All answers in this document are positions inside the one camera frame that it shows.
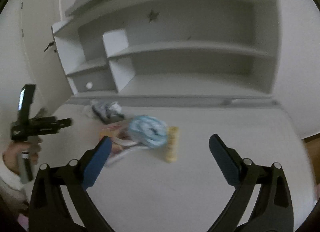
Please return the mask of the person's left hand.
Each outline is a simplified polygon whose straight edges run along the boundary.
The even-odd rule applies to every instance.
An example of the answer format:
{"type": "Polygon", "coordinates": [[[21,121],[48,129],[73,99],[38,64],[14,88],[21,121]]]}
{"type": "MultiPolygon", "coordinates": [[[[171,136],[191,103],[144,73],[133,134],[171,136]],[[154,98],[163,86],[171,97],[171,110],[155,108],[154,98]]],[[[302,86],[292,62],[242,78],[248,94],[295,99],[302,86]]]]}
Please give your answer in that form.
{"type": "Polygon", "coordinates": [[[39,152],[41,151],[41,143],[42,139],[39,136],[30,137],[26,142],[10,142],[6,150],[3,152],[3,162],[5,166],[16,175],[20,175],[18,155],[22,153],[22,151],[29,150],[29,148],[31,148],[31,164],[38,164],[39,152]]]}

